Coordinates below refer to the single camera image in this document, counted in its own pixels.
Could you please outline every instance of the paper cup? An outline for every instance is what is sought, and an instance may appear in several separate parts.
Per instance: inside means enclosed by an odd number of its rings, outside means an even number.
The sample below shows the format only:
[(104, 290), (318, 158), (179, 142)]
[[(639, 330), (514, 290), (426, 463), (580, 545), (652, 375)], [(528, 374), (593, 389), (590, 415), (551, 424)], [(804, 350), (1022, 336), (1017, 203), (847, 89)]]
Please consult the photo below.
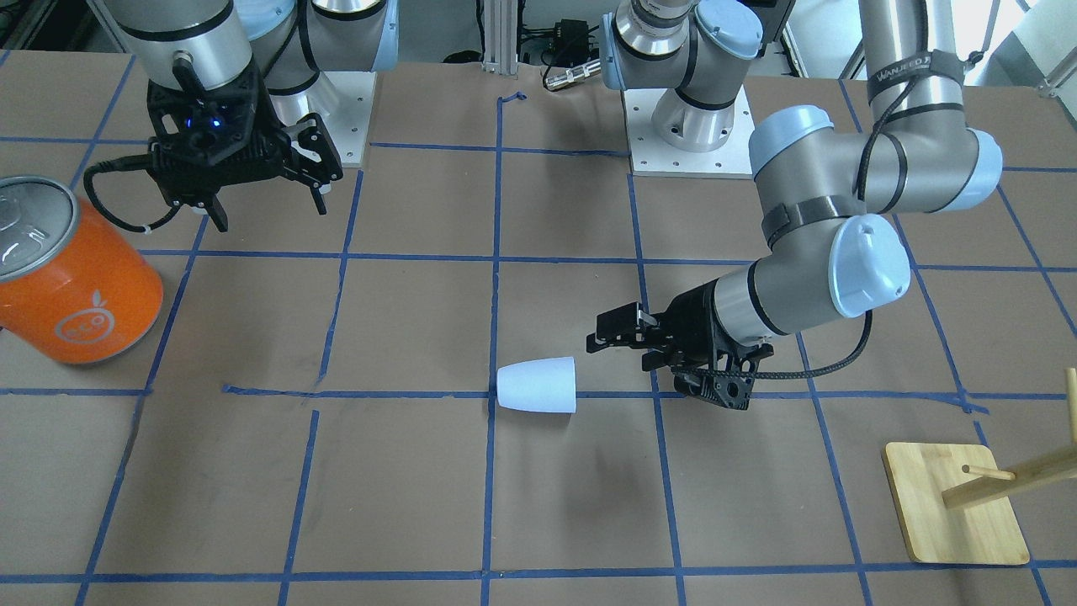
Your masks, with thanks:
[(498, 404), (527, 412), (576, 412), (576, 363), (546, 358), (498, 369)]

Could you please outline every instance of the wooden dowel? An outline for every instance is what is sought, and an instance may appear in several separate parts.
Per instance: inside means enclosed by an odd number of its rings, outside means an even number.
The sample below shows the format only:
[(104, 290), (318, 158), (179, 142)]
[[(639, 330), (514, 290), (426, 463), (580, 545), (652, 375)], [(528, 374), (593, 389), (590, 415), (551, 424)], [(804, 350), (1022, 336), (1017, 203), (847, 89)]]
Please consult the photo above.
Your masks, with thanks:
[(1077, 445), (1077, 369), (1066, 369), (1066, 404), (1069, 405), (1069, 438)]
[(994, 478), (996, 480), (1017, 480), (1017, 474), (1013, 474), (1012, 471), (991, 469), (990, 467), (980, 467), (978, 465), (962, 465), (961, 470), (965, 474), (982, 476), (983, 478)]
[(1077, 445), (1015, 465), (1006, 471), (1013, 473), (1017, 478), (977, 478), (942, 491), (942, 503), (948, 509), (973, 507), (1071, 478), (1077, 473)]

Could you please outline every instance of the fruit logo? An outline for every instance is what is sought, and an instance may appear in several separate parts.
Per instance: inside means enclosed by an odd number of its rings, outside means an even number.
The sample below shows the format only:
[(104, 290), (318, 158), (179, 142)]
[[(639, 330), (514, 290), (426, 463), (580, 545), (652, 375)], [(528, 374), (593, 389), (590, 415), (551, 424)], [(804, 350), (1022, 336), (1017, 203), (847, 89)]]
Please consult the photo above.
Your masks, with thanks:
[(108, 300), (101, 300), (101, 292), (94, 291), (94, 307), (75, 312), (56, 325), (56, 337), (68, 343), (89, 346), (112, 335), (116, 319), (104, 309)]

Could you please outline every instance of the light blue joint cap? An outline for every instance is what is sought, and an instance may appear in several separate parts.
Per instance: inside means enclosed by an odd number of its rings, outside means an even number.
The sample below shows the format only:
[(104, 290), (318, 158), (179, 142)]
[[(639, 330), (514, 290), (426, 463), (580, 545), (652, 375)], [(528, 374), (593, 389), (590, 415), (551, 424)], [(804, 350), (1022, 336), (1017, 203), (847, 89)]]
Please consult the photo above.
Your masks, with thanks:
[(912, 270), (897, 231), (878, 214), (850, 216), (830, 244), (827, 278), (839, 314), (855, 319), (909, 290)]
[(755, 127), (747, 141), (752, 178), (789, 145), (821, 128), (834, 128), (830, 116), (815, 105), (793, 105), (772, 113)]
[(733, 56), (754, 59), (763, 42), (763, 24), (737, 0), (701, 0), (696, 4), (699, 29)]
[(396, 0), (386, 0), (386, 22), (381, 27), (381, 40), (378, 41), (378, 54), (374, 55), (370, 71), (389, 71), (396, 67), (400, 56), (400, 22), (396, 18)]
[(272, 31), (295, 10), (295, 0), (236, 0), (236, 12), (248, 40)]
[(616, 41), (613, 39), (613, 13), (602, 15), (602, 27), (599, 32), (599, 56), (602, 58), (602, 83), (613, 90), (625, 89), (625, 79), (620, 74), (620, 64), (617, 61)]
[(976, 128), (968, 130), (976, 135), (976, 142), (980, 144), (976, 166), (961, 193), (950, 203), (939, 208), (939, 211), (965, 210), (980, 203), (991, 195), (991, 192), (995, 191), (995, 185), (998, 184), (998, 179), (1003, 175), (1003, 150), (995, 142), (995, 138)]

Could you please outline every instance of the velcro strap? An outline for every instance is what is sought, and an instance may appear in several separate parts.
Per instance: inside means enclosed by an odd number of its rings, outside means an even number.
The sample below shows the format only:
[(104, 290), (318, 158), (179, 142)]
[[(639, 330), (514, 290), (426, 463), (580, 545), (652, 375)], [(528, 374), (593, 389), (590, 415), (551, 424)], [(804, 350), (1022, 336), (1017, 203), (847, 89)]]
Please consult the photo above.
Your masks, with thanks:
[(863, 199), (844, 195), (813, 197), (794, 205), (779, 203), (764, 215), (763, 235), (767, 238), (767, 245), (773, 250), (775, 241), (797, 227), (826, 219), (856, 216), (866, 212), (867, 205)]
[(946, 51), (925, 51), (892, 62), (868, 79), (868, 101), (886, 88), (918, 75), (941, 75), (961, 84), (965, 81), (965, 62), (957, 55)]

